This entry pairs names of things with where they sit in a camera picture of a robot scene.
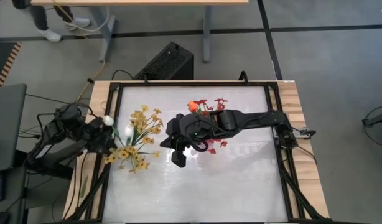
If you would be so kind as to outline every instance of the white sneaker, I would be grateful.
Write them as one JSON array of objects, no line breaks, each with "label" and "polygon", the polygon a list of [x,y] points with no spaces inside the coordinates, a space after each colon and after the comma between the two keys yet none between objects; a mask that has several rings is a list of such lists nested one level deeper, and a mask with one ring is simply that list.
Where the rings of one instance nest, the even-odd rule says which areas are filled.
[{"label": "white sneaker", "polygon": [[51,31],[50,29],[46,31],[37,30],[40,34],[42,34],[44,37],[46,37],[47,40],[51,42],[60,42],[61,41],[61,35]]},{"label": "white sneaker", "polygon": [[69,31],[74,31],[75,29],[77,29],[77,27],[86,28],[90,26],[90,24],[91,22],[87,18],[74,17],[73,21],[70,24],[65,23],[65,26],[67,27]]}]

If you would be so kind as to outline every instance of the metal table leg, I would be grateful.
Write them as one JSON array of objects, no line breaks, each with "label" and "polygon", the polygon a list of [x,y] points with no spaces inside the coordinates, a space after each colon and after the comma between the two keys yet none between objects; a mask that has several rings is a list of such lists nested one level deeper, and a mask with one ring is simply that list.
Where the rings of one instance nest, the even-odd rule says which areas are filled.
[{"label": "metal table leg", "polygon": [[[106,16],[103,13],[102,7],[97,6],[90,6],[88,7],[91,15],[94,17],[94,20],[96,21],[97,27],[101,26],[104,21],[106,20]],[[100,56],[98,57],[99,62],[103,62],[106,58],[106,54],[109,49],[109,45],[111,43],[111,37],[113,34],[113,27],[115,23],[115,16],[110,16],[108,22],[103,25],[103,27],[100,29],[101,34],[103,34],[103,45],[101,46],[101,52]]]},{"label": "metal table leg", "polygon": [[203,18],[203,62],[210,60],[210,17],[212,13],[211,6],[205,6],[205,17]]}]

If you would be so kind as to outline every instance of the person's leg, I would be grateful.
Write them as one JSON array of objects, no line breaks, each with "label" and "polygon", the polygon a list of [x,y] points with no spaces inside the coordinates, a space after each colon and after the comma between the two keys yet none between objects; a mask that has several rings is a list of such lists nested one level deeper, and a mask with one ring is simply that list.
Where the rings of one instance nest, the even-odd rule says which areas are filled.
[{"label": "person's leg", "polygon": [[58,42],[61,40],[61,35],[51,31],[47,25],[46,10],[42,6],[29,6],[29,14],[34,20],[37,31],[46,37],[47,40]]},{"label": "person's leg", "polygon": [[77,27],[88,27],[90,25],[89,19],[74,17],[68,6],[54,6],[54,9],[62,20],[66,22],[65,26],[69,31],[73,31]]}]

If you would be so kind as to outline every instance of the black computer tower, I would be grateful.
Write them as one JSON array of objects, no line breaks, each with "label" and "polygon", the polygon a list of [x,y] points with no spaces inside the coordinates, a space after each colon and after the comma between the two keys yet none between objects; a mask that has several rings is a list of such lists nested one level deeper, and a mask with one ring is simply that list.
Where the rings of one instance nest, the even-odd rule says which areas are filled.
[{"label": "black computer tower", "polygon": [[134,79],[193,80],[193,53],[170,42]]}]

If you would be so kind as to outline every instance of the black metal frame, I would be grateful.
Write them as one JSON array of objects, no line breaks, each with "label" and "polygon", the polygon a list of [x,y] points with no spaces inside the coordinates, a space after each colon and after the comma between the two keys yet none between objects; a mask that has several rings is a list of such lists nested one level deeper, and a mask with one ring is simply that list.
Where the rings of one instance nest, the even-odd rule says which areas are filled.
[{"label": "black metal frame", "polygon": [[[261,86],[264,88],[265,96],[266,96],[266,101],[267,101],[267,106],[268,109],[273,108],[273,104],[271,101],[271,94],[270,90],[273,90],[274,92],[274,97],[276,99],[276,104],[277,104],[277,109],[282,110],[282,104],[281,104],[281,98],[279,96],[279,88],[277,82],[250,82],[248,80],[247,75],[245,72],[241,73],[240,80],[243,80],[243,82],[129,82],[129,83],[111,83],[109,86],[109,93],[108,93],[108,98],[107,98],[107,104],[105,108],[105,115],[109,115],[111,113],[111,106],[113,103],[113,98],[114,98],[114,92],[118,91],[118,95],[116,98],[116,106],[114,109],[114,120],[118,120],[118,115],[119,115],[119,110],[121,107],[121,99],[122,99],[122,93],[123,93],[123,88],[124,87],[137,87],[137,86]],[[282,159],[282,147],[279,141],[274,138],[274,144],[276,148],[276,157],[277,157],[277,164],[278,168],[281,169],[281,164],[283,163]],[[291,173],[291,178],[292,181],[297,185],[297,188],[299,188],[299,185],[297,183],[297,176],[296,176],[296,170],[294,166],[294,161],[292,157],[292,152],[287,151],[287,162],[289,165],[290,173]],[[108,181],[109,181],[109,173],[111,169],[110,164],[106,164],[104,166],[103,171],[100,173],[100,167],[102,163],[102,156],[97,156],[96,161],[95,161],[95,168],[93,170],[93,175],[92,175],[92,180],[91,180],[91,191],[88,193],[88,195],[85,197],[84,202],[80,205],[81,211],[85,211],[85,219],[84,220],[78,220],[82,213],[77,213],[73,214],[70,216],[72,219],[71,220],[64,220],[62,222],[65,223],[101,223],[102,218],[103,218],[103,212],[104,212],[104,205],[105,205],[105,198],[106,198],[106,191],[108,187]],[[97,191],[99,187],[102,186],[101,189],[101,197],[100,197],[100,203],[98,205],[98,214],[97,218],[92,219],[91,218],[91,209],[93,207],[93,199],[94,199],[94,194],[93,191]],[[288,221],[291,222],[294,220],[294,216],[292,213],[292,207],[290,203],[290,197],[289,197],[289,191],[287,188],[287,182],[286,180],[281,176],[281,187],[282,187],[282,192],[284,196],[284,202],[285,202],[285,208],[287,212],[287,217]],[[297,201],[297,207],[298,207],[298,212],[299,212],[299,217],[300,218],[305,218],[304,216],[304,209],[299,201],[299,199],[296,197]]]}]

